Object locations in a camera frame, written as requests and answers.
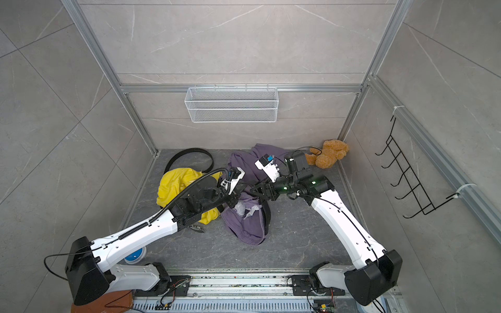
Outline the yellow trousers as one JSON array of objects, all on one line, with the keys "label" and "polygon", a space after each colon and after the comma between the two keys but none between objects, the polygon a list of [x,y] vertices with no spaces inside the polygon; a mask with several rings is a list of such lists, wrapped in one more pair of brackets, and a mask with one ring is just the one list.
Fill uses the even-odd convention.
[{"label": "yellow trousers", "polygon": [[[202,176],[202,172],[198,172],[192,168],[177,168],[163,174],[157,192],[157,205],[161,208],[165,207],[181,191]],[[203,213],[199,222],[207,225],[219,217],[219,210],[214,208],[206,213]]]}]

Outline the purple garment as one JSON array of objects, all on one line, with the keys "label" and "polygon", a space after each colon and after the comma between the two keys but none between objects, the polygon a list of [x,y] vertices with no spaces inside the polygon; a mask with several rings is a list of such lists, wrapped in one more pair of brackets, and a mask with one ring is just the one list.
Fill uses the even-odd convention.
[{"label": "purple garment", "polygon": [[[262,170],[255,166],[255,162],[265,154],[284,160],[287,152],[287,150],[280,147],[257,143],[249,152],[233,152],[228,159],[228,167],[242,168],[245,176],[241,182],[246,184],[245,187],[253,186],[267,177]],[[252,197],[243,190],[236,207],[225,209],[221,213],[221,217],[229,233],[235,235],[245,244],[257,246],[266,239],[261,209],[262,206],[258,202],[258,198]]]}]

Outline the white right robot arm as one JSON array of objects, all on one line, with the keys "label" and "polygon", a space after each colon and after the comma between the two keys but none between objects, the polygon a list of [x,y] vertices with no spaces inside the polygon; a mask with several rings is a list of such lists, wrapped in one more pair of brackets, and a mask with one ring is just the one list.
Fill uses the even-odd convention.
[{"label": "white right robot arm", "polygon": [[275,157],[264,155],[255,162],[266,174],[250,193],[267,201],[284,194],[291,200],[302,198],[329,225],[347,251],[351,265],[342,268],[329,262],[309,271],[313,291],[335,288],[348,292],[361,306],[375,305],[384,310],[381,297],[398,281],[403,259],[396,250],[387,250],[375,240],[345,206],[334,184],[323,174],[314,175],[301,151],[286,154],[283,175]]}]

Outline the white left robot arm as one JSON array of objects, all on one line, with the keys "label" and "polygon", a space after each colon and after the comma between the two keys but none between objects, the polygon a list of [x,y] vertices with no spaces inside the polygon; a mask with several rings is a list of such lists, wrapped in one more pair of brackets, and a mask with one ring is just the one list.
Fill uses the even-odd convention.
[{"label": "white left robot arm", "polygon": [[245,172],[241,168],[223,168],[222,172],[224,180],[214,178],[214,172],[207,173],[159,212],[120,232],[93,241],[86,236],[74,241],[61,276],[69,284],[74,305],[88,305],[110,292],[150,291],[166,279],[168,275],[159,265],[126,266],[121,271],[118,263],[150,243],[198,222],[211,209],[235,205],[240,197],[236,187]]}]

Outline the brown teddy bear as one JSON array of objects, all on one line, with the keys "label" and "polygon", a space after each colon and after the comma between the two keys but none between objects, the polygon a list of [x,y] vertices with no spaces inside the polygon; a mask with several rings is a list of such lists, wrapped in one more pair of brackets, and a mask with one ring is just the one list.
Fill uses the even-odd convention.
[{"label": "brown teddy bear", "polygon": [[328,169],[347,156],[349,151],[348,144],[341,140],[326,140],[322,149],[310,148],[310,153],[305,156],[309,165]]}]

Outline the blue white round button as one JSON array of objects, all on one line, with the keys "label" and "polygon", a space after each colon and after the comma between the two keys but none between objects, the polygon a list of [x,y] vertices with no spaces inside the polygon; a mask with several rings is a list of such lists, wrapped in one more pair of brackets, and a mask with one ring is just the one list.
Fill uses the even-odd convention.
[{"label": "blue white round button", "polygon": [[123,260],[125,263],[129,265],[134,265],[142,261],[147,254],[147,247],[144,246],[141,249],[138,249],[137,251],[133,252],[132,254],[129,254],[126,256]]}]

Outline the brown leather object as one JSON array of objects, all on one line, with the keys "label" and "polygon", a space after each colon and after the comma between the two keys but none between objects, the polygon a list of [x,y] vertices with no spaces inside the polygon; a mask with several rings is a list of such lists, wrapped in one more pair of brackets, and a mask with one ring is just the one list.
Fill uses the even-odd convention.
[{"label": "brown leather object", "polygon": [[71,313],[113,313],[126,312],[133,304],[133,291],[120,291],[104,294],[87,305],[71,306]]}]

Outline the metal base rail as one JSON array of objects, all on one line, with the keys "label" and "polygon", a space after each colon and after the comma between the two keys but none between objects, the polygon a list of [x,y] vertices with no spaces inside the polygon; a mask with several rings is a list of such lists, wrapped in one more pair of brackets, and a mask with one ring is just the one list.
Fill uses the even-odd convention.
[{"label": "metal base rail", "polygon": [[408,312],[398,288],[362,306],[348,292],[314,291],[307,269],[169,269],[188,279],[175,297],[134,296],[131,312]]}]

